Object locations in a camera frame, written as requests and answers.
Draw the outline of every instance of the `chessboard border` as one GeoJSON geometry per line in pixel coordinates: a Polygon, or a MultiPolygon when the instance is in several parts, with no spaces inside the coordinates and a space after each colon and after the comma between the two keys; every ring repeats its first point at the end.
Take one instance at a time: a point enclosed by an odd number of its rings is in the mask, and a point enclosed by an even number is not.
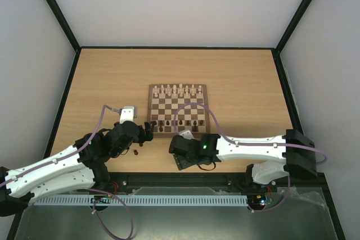
{"type": "MultiPolygon", "coordinates": [[[[150,84],[148,86],[147,117],[146,117],[147,122],[150,122],[150,120],[151,120],[151,113],[149,113],[149,112],[152,109],[152,106],[151,106],[152,92],[150,93],[150,90],[156,85],[162,85],[162,84],[150,84]]],[[[206,84],[197,84],[197,85],[201,85],[202,93],[204,95],[204,105],[209,108],[208,87],[207,87],[207,85],[206,84]]],[[[205,113],[205,130],[206,130],[206,133],[210,133],[210,114],[206,109],[204,109],[204,113],[205,113]]],[[[202,134],[205,134],[205,133],[202,133],[202,132],[191,132],[191,133],[192,133],[192,135],[194,137],[199,137],[202,134]]],[[[175,135],[174,133],[154,133],[154,138],[173,138],[174,135],[175,135]]]]}

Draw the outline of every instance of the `white backdrop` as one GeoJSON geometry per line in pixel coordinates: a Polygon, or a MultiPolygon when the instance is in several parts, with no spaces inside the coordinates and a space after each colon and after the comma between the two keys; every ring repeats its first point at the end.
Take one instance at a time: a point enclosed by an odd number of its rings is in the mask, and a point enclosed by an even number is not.
{"type": "MultiPolygon", "coordinates": [[[[45,0],[0,0],[0,166],[40,160],[74,51],[45,0]]],[[[0,218],[0,240],[12,217],[0,218]]]]}
{"type": "Polygon", "coordinates": [[[359,18],[359,0],[313,0],[282,53],[305,134],[330,155],[319,170],[348,240],[360,224],[359,18]]]}
{"type": "Polygon", "coordinates": [[[57,0],[82,46],[275,47],[301,0],[57,0]]]}

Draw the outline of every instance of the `wooden tabletop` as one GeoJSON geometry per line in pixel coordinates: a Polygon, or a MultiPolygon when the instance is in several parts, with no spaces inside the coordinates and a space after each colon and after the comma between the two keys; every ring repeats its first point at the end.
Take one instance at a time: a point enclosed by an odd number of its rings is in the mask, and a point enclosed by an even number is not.
{"type": "MultiPolygon", "coordinates": [[[[292,127],[270,50],[83,49],[52,154],[92,132],[104,104],[137,106],[135,122],[140,125],[146,121],[150,84],[188,81],[207,85],[209,107],[229,136],[268,137],[292,127]]],[[[112,128],[116,121],[119,115],[107,110],[101,127],[112,128]]],[[[212,120],[211,132],[218,132],[212,120]]],[[[133,144],[107,167],[116,172],[179,172],[168,153],[170,141],[133,144]]],[[[225,161],[213,172],[243,172],[258,162],[225,161]]],[[[181,172],[204,171],[193,166],[181,172]]]]}

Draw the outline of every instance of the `chessboard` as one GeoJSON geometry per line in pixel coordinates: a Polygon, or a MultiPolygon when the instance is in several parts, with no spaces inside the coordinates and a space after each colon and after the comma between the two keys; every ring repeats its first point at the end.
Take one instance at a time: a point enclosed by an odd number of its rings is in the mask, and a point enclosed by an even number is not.
{"type": "MultiPolygon", "coordinates": [[[[208,106],[205,84],[151,84],[148,92],[147,121],[155,121],[154,138],[172,138],[174,115],[186,103],[208,106]]],[[[177,117],[178,131],[190,130],[198,137],[210,133],[209,113],[199,105],[189,105],[177,117]]]]}

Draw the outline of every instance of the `purple cable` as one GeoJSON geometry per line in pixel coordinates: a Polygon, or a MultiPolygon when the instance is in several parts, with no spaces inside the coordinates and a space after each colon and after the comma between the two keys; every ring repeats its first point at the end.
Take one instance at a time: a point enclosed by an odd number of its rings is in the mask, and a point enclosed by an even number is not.
{"type": "Polygon", "coordinates": [[[130,223],[131,223],[131,230],[130,230],[130,233],[129,233],[129,236],[127,236],[127,238],[120,238],[120,237],[117,237],[116,235],[114,235],[112,232],[110,232],[107,227],[105,226],[105,224],[103,223],[103,221],[100,219],[99,217],[99,214],[97,213],[97,211],[95,210],[95,206],[96,204],[98,203],[99,200],[95,201],[93,206],[92,206],[92,210],[94,211],[95,215],[97,216],[98,220],[100,221],[100,225],[102,226],[103,230],[112,238],[112,239],[115,239],[115,240],[129,240],[131,239],[131,236],[133,235],[133,232],[134,232],[134,219],[133,219],[133,215],[131,214],[130,212],[130,209],[129,207],[125,204],[125,202],[120,199],[118,196],[110,193],[110,192],[107,192],[107,191],[101,191],[99,189],[93,189],[93,188],[88,188],[87,189],[88,191],[92,191],[92,192],[98,192],[98,193],[103,193],[103,194],[107,194],[109,196],[111,196],[112,198],[116,199],[117,201],[119,201],[126,209],[126,211],[128,212],[129,216],[130,216],[130,223]]]}
{"type": "MultiPolygon", "coordinates": [[[[174,129],[175,129],[175,133],[176,134],[179,134],[178,133],[178,127],[177,127],[177,116],[180,112],[180,110],[184,109],[186,106],[189,106],[189,105],[198,105],[198,106],[201,106],[202,108],[206,109],[209,114],[211,114],[212,118],[214,119],[214,122],[215,122],[215,125],[216,127],[218,128],[219,130],[219,133],[221,134],[221,136],[225,139],[225,141],[229,142],[229,143],[232,143],[232,144],[236,144],[235,141],[233,140],[230,140],[225,134],[224,134],[224,131],[221,129],[220,125],[219,125],[219,122],[218,120],[216,119],[215,115],[213,114],[213,112],[208,108],[208,106],[206,105],[203,105],[201,103],[196,103],[196,102],[190,102],[190,103],[187,103],[183,106],[181,106],[175,113],[174,115],[174,129]]],[[[273,147],[273,143],[241,143],[241,142],[238,142],[238,145],[239,146],[271,146],[273,147]]],[[[324,156],[324,159],[322,161],[319,161],[317,162],[316,164],[323,164],[327,161],[327,154],[325,152],[323,152],[322,150],[319,150],[319,149],[316,149],[316,148],[312,148],[312,147],[308,147],[308,146],[302,146],[302,145],[299,145],[299,144],[294,144],[294,143],[278,143],[277,144],[278,146],[285,146],[285,147],[295,147],[295,148],[301,148],[301,149],[304,149],[304,150],[309,150],[309,151],[312,151],[312,152],[315,152],[315,153],[319,153],[321,154],[322,156],[324,156]]]]}
{"type": "MultiPolygon", "coordinates": [[[[106,108],[109,109],[110,111],[113,111],[113,112],[118,112],[118,113],[121,112],[120,110],[111,108],[111,107],[108,106],[108,105],[104,105],[104,106],[102,107],[101,115],[100,115],[99,121],[97,122],[97,125],[96,125],[96,127],[95,127],[95,130],[94,130],[93,133],[90,135],[89,139],[85,142],[85,144],[84,144],[83,146],[81,146],[78,150],[76,150],[75,152],[70,153],[70,154],[68,154],[68,155],[66,155],[66,156],[64,156],[64,157],[59,157],[59,158],[57,158],[58,161],[62,161],[62,160],[64,160],[64,159],[67,159],[68,157],[74,156],[74,155],[76,155],[77,153],[83,151],[83,150],[88,146],[89,142],[91,142],[91,140],[94,138],[95,134],[97,133],[97,130],[98,130],[99,127],[100,127],[101,121],[102,121],[102,119],[104,118],[104,113],[105,113],[105,109],[106,109],[106,108]]],[[[37,166],[35,166],[35,167],[27,170],[27,171],[23,171],[22,173],[18,174],[16,177],[17,177],[17,178],[23,177],[24,175],[29,174],[29,173],[31,173],[32,171],[38,170],[38,169],[40,169],[40,168],[42,168],[42,167],[45,167],[45,166],[47,166],[47,165],[50,165],[50,164],[53,164],[53,161],[48,161],[48,162],[45,162],[45,163],[43,163],[43,164],[37,165],[37,166]]],[[[9,180],[7,180],[7,181],[4,181],[4,182],[0,183],[0,188],[3,187],[4,185],[7,185],[8,183],[10,183],[10,182],[12,182],[12,181],[13,181],[12,179],[9,179],[9,180]]]]}
{"type": "Polygon", "coordinates": [[[288,175],[287,176],[287,191],[284,195],[284,197],[282,198],[282,200],[275,206],[271,207],[271,208],[267,208],[267,209],[263,209],[263,210],[254,210],[251,208],[251,206],[249,205],[248,208],[251,210],[251,212],[254,212],[254,213],[264,213],[264,212],[268,212],[268,211],[271,211],[271,210],[275,210],[276,208],[278,208],[279,206],[281,206],[286,198],[289,196],[290,194],[290,176],[288,175]]]}

